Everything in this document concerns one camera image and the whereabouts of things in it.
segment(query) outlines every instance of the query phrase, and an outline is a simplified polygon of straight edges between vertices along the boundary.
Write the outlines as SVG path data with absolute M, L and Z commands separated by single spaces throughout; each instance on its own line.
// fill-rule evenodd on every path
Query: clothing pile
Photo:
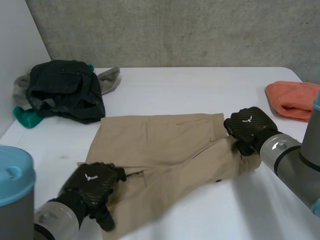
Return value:
M 120 69 L 98 76 L 91 64 L 52 60 L 36 65 L 14 82 L 13 114 L 26 128 L 34 128 L 45 117 L 60 116 L 88 124 L 105 116 L 102 95 L 117 88 Z

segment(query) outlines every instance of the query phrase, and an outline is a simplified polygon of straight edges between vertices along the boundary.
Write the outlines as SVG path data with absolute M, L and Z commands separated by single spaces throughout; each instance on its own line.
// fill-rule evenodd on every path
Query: folded garment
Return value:
M 272 108 L 278 115 L 308 122 L 320 85 L 308 82 L 276 81 L 265 88 Z
M 109 198 L 115 229 L 103 239 L 157 219 L 203 184 L 258 168 L 259 155 L 241 156 L 223 122 L 222 113 L 102 118 L 86 163 L 112 162 L 127 175 Z
M 44 119 L 44 117 L 38 116 L 33 109 L 23 110 L 21 107 L 16 106 L 12 112 L 18 122 L 27 129 L 34 128 Z

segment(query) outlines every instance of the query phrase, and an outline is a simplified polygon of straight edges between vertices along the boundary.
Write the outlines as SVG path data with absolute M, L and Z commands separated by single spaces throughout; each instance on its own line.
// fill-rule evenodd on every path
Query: gray wall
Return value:
M 281 66 L 320 83 L 320 0 L 26 2 L 52 59 L 95 67 Z
M 0 1 L 0 137 L 14 121 L 14 81 L 50 61 L 24 0 Z

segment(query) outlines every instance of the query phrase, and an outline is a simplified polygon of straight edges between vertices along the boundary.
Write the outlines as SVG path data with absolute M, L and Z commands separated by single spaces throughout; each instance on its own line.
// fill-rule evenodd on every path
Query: orange cloth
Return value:
M 276 81 L 265 88 L 273 109 L 282 117 L 308 122 L 320 85 L 308 82 Z

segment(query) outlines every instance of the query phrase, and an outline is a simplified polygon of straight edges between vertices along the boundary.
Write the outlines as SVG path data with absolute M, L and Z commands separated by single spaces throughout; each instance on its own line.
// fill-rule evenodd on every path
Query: table surface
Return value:
M 96 73 L 106 68 L 97 68 Z M 257 106 L 279 130 L 300 142 L 306 123 L 281 118 L 270 109 L 265 87 L 301 80 L 283 67 L 121 68 L 121 84 L 103 96 L 106 116 L 224 113 Z M 0 144 L 19 147 L 34 159 L 35 208 L 54 198 L 84 162 L 100 123 L 84 125 L 50 117 L 33 129 L 17 121 Z M 79 240 L 100 240 L 98 224 L 83 222 Z M 252 174 L 207 184 L 177 202 L 164 216 L 123 240 L 318 240 L 320 219 L 262 164 Z

